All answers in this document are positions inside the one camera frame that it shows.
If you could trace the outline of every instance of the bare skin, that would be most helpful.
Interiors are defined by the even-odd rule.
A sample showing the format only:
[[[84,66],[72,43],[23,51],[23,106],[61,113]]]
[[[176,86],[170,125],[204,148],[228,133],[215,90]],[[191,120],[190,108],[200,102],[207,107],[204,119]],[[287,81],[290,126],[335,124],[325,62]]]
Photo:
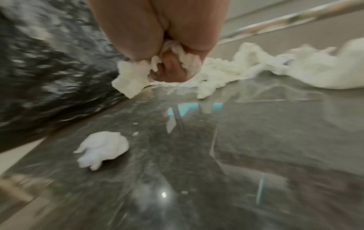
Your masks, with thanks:
[[[158,55],[166,37],[204,61],[218,42],[230,0],[86,0],[116,49],[133,61]],[[184,82],[193,76],[172,52],[150,77]]]

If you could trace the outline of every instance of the dark marble surface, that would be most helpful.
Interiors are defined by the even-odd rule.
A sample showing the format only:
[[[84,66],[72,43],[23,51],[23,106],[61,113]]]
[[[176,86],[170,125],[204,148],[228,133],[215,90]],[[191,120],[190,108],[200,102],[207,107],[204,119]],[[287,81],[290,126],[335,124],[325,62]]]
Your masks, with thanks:
[[[0,51],[0,152],[126,99],[83,0],[1,0]]]
[[[147,88],[50,136],[0,181],[0,229],[364,229],[363,90],[262,75],[192,91]],[[78,168],[99,131],[130,150]]]

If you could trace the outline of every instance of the white tissue paper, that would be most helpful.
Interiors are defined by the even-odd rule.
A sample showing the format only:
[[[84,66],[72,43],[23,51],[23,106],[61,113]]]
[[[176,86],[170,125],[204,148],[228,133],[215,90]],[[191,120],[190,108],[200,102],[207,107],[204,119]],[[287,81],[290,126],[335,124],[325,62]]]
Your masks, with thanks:
[[[182,63],[182,67],[192,75],[195,75],[201,69],[201,59],[198,55],[186,53],[183,47],[176,41],[167,40],[160,52],[160,56],[171,50],[175,53]],[[133,98],[139,94],[143,88],[148,86],[148,75],[151,70],[157,71],[157,65],[162,63],[160,56],[154,56],[150,61],[140,61],[136,63],[128,61],[119,61],[119,76],[112,81],[112,85],[119,92],[128,98]]]
[[[319,88],[364,87],[364,38],[346,43],[337,57],[330,55],[335,50],[335,47],[317,50],[303,45],[271,56],[256,44],[243,43],[232,61],[206,58],[201,71],[187,82],[153,82],[151,85],[197,87],[197,98],[203,99],[229,82],[254,78],[263,71],[271,71]]]
[[[102,161],[115,159],[128,149],[126,137],[120,133],[103,131],[89,135],[74,153],[86,151],[77,160],[78,165],[80,168],[90,167],[95,171],[101,167]]]

